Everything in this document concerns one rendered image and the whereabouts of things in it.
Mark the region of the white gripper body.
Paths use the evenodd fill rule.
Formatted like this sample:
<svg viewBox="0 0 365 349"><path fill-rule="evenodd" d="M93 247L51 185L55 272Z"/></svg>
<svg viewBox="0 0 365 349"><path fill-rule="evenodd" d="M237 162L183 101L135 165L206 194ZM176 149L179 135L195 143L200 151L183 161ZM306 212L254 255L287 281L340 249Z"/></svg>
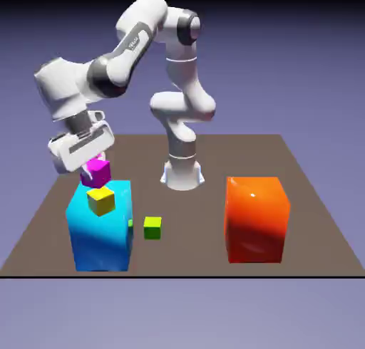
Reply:
<svg viewBox="0 0 365 349"><path fill-rule="evenodd" d="M66 133L48 142L51 159L59 174L75 172L87 161L105 152L113 145L115 138L105 121L93 123L90 132L79 137Z"/></svg>

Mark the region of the small magenta cube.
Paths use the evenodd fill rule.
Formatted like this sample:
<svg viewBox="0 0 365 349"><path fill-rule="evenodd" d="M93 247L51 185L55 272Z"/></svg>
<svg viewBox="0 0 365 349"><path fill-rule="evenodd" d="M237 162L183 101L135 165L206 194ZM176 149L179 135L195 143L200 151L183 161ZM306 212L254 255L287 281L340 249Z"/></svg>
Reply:
<svg viewBox="0 0 365 349"><path fill-rule="evenodd" d="M81 183L84 186L90 188L101 188L110 181L110 162L108 160L93 158L86 163L86 167L91 174L91 178L85 172L80 174Z"/></svg>

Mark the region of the small yellow cube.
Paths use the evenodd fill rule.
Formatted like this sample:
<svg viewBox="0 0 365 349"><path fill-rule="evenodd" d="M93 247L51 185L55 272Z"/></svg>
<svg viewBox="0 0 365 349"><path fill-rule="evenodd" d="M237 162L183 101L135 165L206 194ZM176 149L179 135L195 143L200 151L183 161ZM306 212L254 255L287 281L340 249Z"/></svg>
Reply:
<svg viewBox="0 0 365 349"><path fill-rule="evenodd" d="M115 209L115 195L112 190L103 186L99 189L90 189L86 192L88 206L98 217Z"/></svg>

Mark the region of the small green cube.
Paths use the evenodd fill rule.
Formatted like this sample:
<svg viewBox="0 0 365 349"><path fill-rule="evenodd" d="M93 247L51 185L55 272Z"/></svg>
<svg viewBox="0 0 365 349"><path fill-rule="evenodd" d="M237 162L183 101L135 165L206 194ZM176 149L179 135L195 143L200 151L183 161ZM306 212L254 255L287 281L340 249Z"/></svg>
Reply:
<svg viewBox="0 0 365 349"><path fill-rule="evenodd" d="M145 217L143 223L144 238L158 240L161 238L162 218Z"/></svg>

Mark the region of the large cyan box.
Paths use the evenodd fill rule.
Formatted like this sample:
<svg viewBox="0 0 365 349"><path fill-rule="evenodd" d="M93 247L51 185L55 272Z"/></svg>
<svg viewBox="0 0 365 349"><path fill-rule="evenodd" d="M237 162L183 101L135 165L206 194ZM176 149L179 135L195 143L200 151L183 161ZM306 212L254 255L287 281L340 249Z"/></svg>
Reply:
<svg viewBox="0 0 365 349"><path fill-rule="evenodd" d="M115 209L98 216L89 207L89 187L79 184L66 209L77 271L127 271L133 246L133 204L128 180L111 180Z"/></svg>

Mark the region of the large orange box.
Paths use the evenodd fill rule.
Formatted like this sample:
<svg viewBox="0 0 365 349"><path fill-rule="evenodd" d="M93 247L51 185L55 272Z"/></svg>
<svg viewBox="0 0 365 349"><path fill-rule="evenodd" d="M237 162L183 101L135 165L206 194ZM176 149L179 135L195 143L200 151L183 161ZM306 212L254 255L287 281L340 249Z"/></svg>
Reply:
<svg viewBox="0 0 365 349"><path fill-rule="evenodd" d="M228 177L224 218L228 261L281 262L290 207L278 177Z"/></svg>

